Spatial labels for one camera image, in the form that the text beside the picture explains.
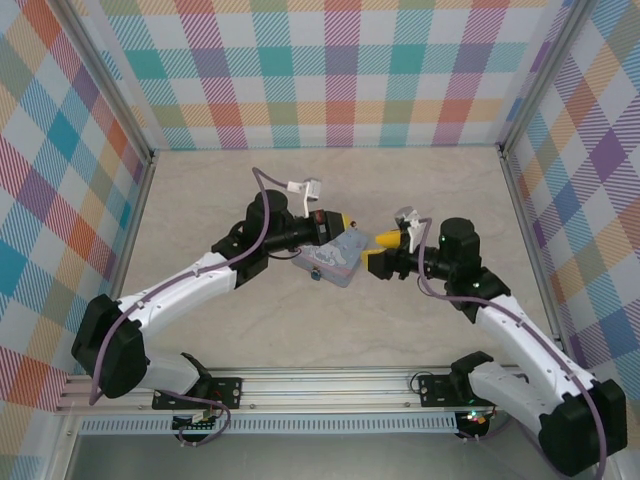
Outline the aluminium table edge rail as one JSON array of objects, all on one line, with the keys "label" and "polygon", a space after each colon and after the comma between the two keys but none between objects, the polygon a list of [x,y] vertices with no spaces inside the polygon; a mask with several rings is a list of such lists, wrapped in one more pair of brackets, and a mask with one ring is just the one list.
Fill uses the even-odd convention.
[{"label": "aluminium table edge rail", "polygon": [[133,255],[136,238],[139,232],[141,220],[144,214],[144,209],[151,190],[154,174],[156,171],[156,164],[159,152],[151,151],[150,157],[146,161],[143,169],[143,176],[140,183],[138,197],[132,211],[128,230],[123,243],[123,250],[121,256],[116,265],[113,281],[109,290],[109,295],[112,298],[118,298],[121,295],[127,271]]},{"label": "aluminium table edge rail", "polygon": [[549,323],[552,338],[560,346],[562,350],[565,345],[562,338],[561,325],[557,316],[556,305],[551,295],[550,287],[544,275],[543,265],[535,243],[535,235],[533,228],[529,225],[525,210],[525,203],[518,189],[515,176],[510,168],[507,155],[504,153],[500,144],[496,145],[496,151],[500,163],[500,167],[509,191],[511,202],[515,211],[517,222],[524,240],[525,248],[532,267],[533,275],[538,287],[542,304],[545,310],[547,321]]}]

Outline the circuit board with lit LEDs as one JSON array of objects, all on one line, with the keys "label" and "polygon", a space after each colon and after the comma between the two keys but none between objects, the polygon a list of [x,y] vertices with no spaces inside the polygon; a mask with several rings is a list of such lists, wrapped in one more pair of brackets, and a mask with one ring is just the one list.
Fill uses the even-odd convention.
[{"label": "circuit board with lit LEDs", "polygon": [[456,435],[463,439],[483,437],[488,434],[492,414],[490,412],[468,411],[456,414]]}]

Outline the black circuit board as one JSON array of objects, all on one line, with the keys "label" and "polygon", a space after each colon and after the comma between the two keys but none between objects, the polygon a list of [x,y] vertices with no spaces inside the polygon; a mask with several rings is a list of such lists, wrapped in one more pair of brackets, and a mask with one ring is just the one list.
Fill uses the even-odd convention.
[{"label": "black circuit board", "polygon": [[172,417],[173,430],[184,428],[186,431],[214,431],[221,426],[221,421],[216,416],[194,418],[192,415],[178,415]]}]

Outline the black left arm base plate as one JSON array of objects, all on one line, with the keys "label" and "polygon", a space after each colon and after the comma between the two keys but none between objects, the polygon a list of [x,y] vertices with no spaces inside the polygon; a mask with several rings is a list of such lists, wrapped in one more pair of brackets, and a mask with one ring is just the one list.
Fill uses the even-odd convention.
[{"label": "black left arm base plate", "polygon": [[186,393],[171,394],[155,391],[153,410],[214,409],[211,402],[223,404],[230,410],[240,407],[243,380],[239,377],[211,377],[200,379]]}]

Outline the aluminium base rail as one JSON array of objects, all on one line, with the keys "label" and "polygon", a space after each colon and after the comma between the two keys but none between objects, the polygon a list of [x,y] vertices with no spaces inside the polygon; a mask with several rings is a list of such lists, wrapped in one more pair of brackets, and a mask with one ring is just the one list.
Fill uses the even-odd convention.
[{"label": "aluminium base rail", "polygon": [[[415,413],[421,410],[416,381],[421,375],[447,375],[449,369],[423,367],[333,367],[217,369],[214,377],[241,379],[236,414]],[[57,415],[198,414],[200,408],[153,407],[157,394],[136,388],[116,398],[89,404],[91,378],[73,375],[64,385]]]}]

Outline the grey metal panel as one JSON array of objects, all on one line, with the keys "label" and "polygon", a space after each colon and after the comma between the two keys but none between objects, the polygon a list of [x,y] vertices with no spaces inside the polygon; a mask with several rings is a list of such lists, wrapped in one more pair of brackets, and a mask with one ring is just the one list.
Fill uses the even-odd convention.
[{"label": "grey metal panel", "polygon": [[83,436],[68,480],[554,480],[518,432],[229,435],[201,448],[171,436]]}]

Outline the aluminium left corner post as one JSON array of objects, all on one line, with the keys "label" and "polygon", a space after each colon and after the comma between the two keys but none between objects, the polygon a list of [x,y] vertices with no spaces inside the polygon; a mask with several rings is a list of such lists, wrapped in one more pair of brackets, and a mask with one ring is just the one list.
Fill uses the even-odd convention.
[{"label": "aluminium left corner post", "polygon": [[56,4],[60,10],[60,16],[68,23],[74,45],[87,64],[89,73],[96,80],[98,89],[105,95],[107,103],[114,109],[115,116],[121,121],[123,130],[129,135],[145,160],[151,163],[154,150],[144,137],[142,129],[121,94],[99,49],[94,45],[80,15],[76,12],[72,0],[51,0],[51,4]]}]

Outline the aluminium left table edge rail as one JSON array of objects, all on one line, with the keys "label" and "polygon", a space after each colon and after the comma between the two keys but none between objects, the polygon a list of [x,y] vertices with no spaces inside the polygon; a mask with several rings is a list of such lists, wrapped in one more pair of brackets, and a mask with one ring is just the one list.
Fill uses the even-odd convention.
[{"label": "aluminium left table edge rail", "polygon": [[139,232],[141,220],[144,214],[144,209],[151,190],[154,174],[156,171],[156,164],[159,152],[151,151],[150,157],[146,161],[143,169],[143,176],[140,183],[138,197],[132,211],[128,230],[123,243],[123,250],[121,256],[116,265],[113,281],[109,290],[109,295],[112,298],[118,298],[121,295],[127,271],[133,255],[136,238]]}]

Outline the aluminium right corner post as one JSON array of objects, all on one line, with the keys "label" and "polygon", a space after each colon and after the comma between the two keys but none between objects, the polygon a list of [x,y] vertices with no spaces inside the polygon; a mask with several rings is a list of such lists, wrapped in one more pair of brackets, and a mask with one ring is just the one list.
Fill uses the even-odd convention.
[{"label": "aluminium right corner post", "polygon": [[533,37],[523,57],[523,67],[510,87],[509,110],[496,146],[502,153],[513,149],[531,121],[541,96],[555,75],[555,68],[573,44],[573,33],[593,0],[549,0],[537,22]]}]

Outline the aluminium corner post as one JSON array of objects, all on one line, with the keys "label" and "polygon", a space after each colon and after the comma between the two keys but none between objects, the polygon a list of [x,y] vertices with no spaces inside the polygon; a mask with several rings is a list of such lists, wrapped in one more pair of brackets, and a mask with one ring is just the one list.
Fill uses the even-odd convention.
[{"label": "aluminium corner post", "polygon": [[541,96],[555,75],[555,68],[573,44],[573,33],[593,0],[549,0],[537,22],[533,37],[523,57],[523,67],[510,87],[509,110],[496,146],[502,153],[513,149],[531,121]]},{"label": "aluminium corner post", "polygon": [[142,129],[121,94],[99,49],[94,45],[80,15],[76,12],[72,0],[51,0],[51,4],[56,4],[60,10],[60,16],[68,23],[74,45],[87,64],[89,73],[96,80],[98,89],[105,95],[107,103],[114,109],[115,116],[121,121],[123,130],[129,135],[145,160],[151,163],[154,150],[144,137]]}]

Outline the light blue plastic bag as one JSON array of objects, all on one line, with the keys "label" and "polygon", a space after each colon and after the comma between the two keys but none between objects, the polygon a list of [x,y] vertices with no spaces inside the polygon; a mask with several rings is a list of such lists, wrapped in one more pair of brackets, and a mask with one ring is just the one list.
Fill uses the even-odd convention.
[{"label": "light blue plastic bag", "polygon": [[346,288],[361,264],[361,254],[369,237],[357,228],[350,228],[322,246],[303,246],[291,262],[307,271],[320,270],[322,279]]}]

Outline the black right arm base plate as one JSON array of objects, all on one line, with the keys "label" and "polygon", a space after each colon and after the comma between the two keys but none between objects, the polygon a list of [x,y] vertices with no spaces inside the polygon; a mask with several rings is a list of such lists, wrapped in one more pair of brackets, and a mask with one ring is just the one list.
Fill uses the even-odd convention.
[{"label": "black right arm base plate", "polygon": [[491,402],[478,397],[462,400],[449,375],[418,375],[413,386],[419,394],[422,407],[493,407]]}]

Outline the aluminium right table edge rail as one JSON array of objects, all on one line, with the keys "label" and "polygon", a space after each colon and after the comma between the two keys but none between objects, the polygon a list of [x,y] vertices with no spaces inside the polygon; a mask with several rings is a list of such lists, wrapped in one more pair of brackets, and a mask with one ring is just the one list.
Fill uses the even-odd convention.
[{"label": "aluminium right table edge rail", "polygon": [[507,155],[504,153],[500,144],[496,145],[496,151],[500,163],[500,167],[509,191],[511,202],[515,211],[517,222],[524,240],[525,248],[532,267],[533,275],[538,287],[542,304],[545,310],[547,321],[549,323],[552,338],[560,346],[562,350],[565,345],[562,338],[561,325],[557,316],[556,305],[551,295],[550,287],[544,275],[543,265],[535,243],[535,235],[533,228],[529,225],[525,210],[525,203],[518,189],[515,176],[510,168]]}]

